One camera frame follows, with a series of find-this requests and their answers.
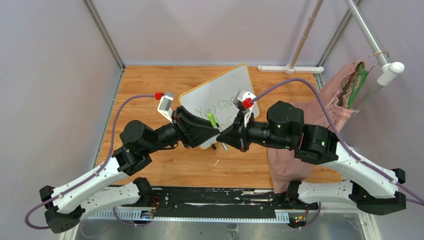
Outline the green marker cap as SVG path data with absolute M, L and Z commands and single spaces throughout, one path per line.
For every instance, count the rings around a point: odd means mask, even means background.
M 208 116 L 208 119 L 209 119 L 209 122 L 210 122 L 211 126 L 213 128 L 216 128 L 217 129 L 218 128 L 218 125 L 217 125 L 217 122 L 215 120 L 214 115 L 212 113 L 209 113 L 207 116 Z

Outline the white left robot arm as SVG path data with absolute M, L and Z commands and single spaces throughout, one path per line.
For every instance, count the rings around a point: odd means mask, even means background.
M 92 214 L 121 205 L 155 207 L 154 191 L 145 177 L 112 190 L 108 186 L 141 171 L 152 162 L 152 153 L 171 150 L 179 143 L 188 149 L 196 148 L 219 134 L 208 120 L 183 106 L 175 110 L 159 107 L 158 112 L 168 119 L 168 124 L 152 129 L 138 120 L 129 122 L 119 136 L 122 146 L 102 164 L 72 182 L 40 189 L 49 230 L 63 233 Z

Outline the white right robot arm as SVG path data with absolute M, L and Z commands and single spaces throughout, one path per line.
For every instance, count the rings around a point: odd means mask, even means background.
M 291 181 L 283 196 L 292 209 L 303 204 L 340 203 L 384 216 L 407 206 L 406 196 L 390 181 L 390 178 L 404 181 L 402 169 L 385 169 L 367 159 L 357 161 L 331 130 L 306 124 L 303 110 L 287 102 L 272 105 L 265 122 L 246 120 L 245 112 L 240 110 L 233 124 L 216 139 L 241 152 L 246 152 L 251 144 L 293 151 L 294 157 L 304 163 L 322 165 L 346 177 L 338 183 Z

